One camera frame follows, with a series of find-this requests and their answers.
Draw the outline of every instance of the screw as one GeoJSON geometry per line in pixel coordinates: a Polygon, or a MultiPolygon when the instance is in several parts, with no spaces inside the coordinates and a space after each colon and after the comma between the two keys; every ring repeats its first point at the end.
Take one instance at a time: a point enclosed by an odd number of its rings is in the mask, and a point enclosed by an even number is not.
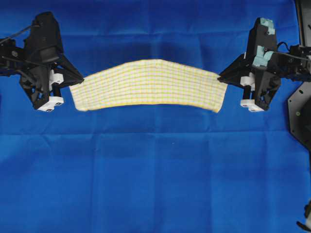
{"type": "Polygon", "coordinates": [[[18,56],[18,53],[16,51],[12,51],[12,56],[13,57],[17,57],[18,56]]]}

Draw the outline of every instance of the cable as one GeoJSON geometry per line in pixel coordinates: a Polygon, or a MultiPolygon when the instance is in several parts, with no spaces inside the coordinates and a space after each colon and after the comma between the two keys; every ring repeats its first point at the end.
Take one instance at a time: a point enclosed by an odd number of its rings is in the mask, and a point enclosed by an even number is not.
{"type": "Polygon", "coordinates": [[[292,58],[295,58],[295,59],[299,59],[299,60],[304,60],[304,61],[311,62],[311,60],[310,60],[310,59],[308,59],[308,58],[304,58],[304,57],[297,57],[297,56],[290,55],[290,54],[288,54],[288,53],[284,53],[284,52],[273,52],[273,53],[276,53],[276,54],[281,54],[281,55],[285,55],[285,56],[292,57],[292,58]]]}
{"type": "Polygon", "coordinates": [[[14,37],[16,37],[16,36],[18,36],[18,35],[24,33],[25,31],[29,30],[29,29],[32,28],[32,27],[39,27],[39,25],[31,25],[31,26],[28,26],[27,28],[24,28],[23,30],[19,31],[18,33],[15,33],[15,34],[13,34],[13,35],[11,35],[11,36],[8,36],[7,38],[1,40],[1,41],[0,41],[0,44],[3,44],[5,41],[7,41],[7,40],[9,40],[9,39],[12,39],[12,38],[14,38],[14,37]]]}
{"type": "Polygon", "coordinates": [[[284,41],[282,41],[282,42],[280,42],[280,43],[277,44],[277,49],[278,49],[278,47],[280,47],[282,44],[286,46],[286,48],[287,48],[288,51],[290,50],[290,49],[288,48],[287,43],[284,42],[284,41]]]}

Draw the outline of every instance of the cloth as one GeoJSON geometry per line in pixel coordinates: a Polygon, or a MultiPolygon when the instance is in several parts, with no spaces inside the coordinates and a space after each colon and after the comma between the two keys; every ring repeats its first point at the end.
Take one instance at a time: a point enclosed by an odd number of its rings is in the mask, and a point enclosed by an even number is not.
{"type": "MultiPolygon", "coordinates": [[[[219,74],[245,52],[257,17],[273,20],[278,42],[299,43],[293,0],[3,0],[1,38],[48,10],[84,77],[143,59],[219,74]]],[[[81,112],[69,88],[45,113],[18,81],[0,77],[1,233],[301,232],[309,154],[288,132],[286,106],[300,83],[282,80],[256,114],[234,86],[218,114],[173,104],[81,112]]]]}
{"type": "Polygon", "coordinates": [[[70,87],[80,111],[135,104],[182,104],[219,112],[227,84],[219,75],[164,60],[141,60],[98,72],[70,87]]]}

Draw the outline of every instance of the black mechanical part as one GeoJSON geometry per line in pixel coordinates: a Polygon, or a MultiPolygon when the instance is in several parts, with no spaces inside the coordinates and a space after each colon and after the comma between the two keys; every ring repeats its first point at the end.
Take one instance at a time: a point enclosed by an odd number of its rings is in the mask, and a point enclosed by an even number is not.
{"type": "MultiPolygon", "coordinates": [[[[309,219],[310,213],[311,213],[311,201],[308,203],[308,205],[305,205],[305,213],[304,213],[305,218],[309,219]]],[[[311,229],[308,226],[302,224],[299,221],[297,221],[296,223],[301,229],[307,232],[311,232],[311,229]]]]}
{"type": "Polygon", "coordinates": [[[303,83],[288,98],[291,134],[309,151],[311,150],[311,83],[303,83]]]}
{"type": "Polygon", "coordinates": [[[296,0],[299,37],[302,46],[311,47],[311,1],[296,0]]]}
{"type": "Polygon", "coordinates": [[[247,51],[220,73],[218,80],[243,89],[244,100],[254,100],[262,110],[269,105],[281,85],[281,78],[311,82],[311,47],[290,46],[288,53],[277,51],[285,42],[277,44],[276,33],[270,20],[257,18],[250,30],[247,51]],[[241,77],[252,73],[255,90],[241,85],[241,77]]]}
{"type": "Polygon", "coordinates": [[[64,53],[58,22],[51,12],[37,15],[30,35],[25,42],[26,60],[37,63],[52,63],[64,53]]]}
{"type": "Polygon", "coordinates": [[[79,71],[65,57],[59,25],[51,12],[37,15],[31,26],[0,39],[0,76],[20,75],[19,83],[35,109],[61,97],[60,89],[83,82],[79,71]],[[31,28],[24,48],[12,38],[31,28]],[[63,75],[62,83],[50,83],[51,70],[63,75]]]}

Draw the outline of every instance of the blue cloth surface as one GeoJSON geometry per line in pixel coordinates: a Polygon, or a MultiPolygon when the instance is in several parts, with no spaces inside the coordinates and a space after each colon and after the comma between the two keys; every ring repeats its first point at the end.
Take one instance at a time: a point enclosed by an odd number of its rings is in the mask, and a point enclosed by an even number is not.
{"type": "MultiPolygon", "coordinates": [[[[257,17],[299,43],[292,0],[2,1],[0,37],[52,11],[65,54],[87,76],[140,59],[220,73],[257,17]]],[[[24,34],[17,38],[23,47],[24,34]]],[[[19,76],[0,78],[1,233],[293,233],[310,197],[308,152],[288,133],[282,80],[271,109],[220,113],[138,105],[32,109],[19,76]]]]}

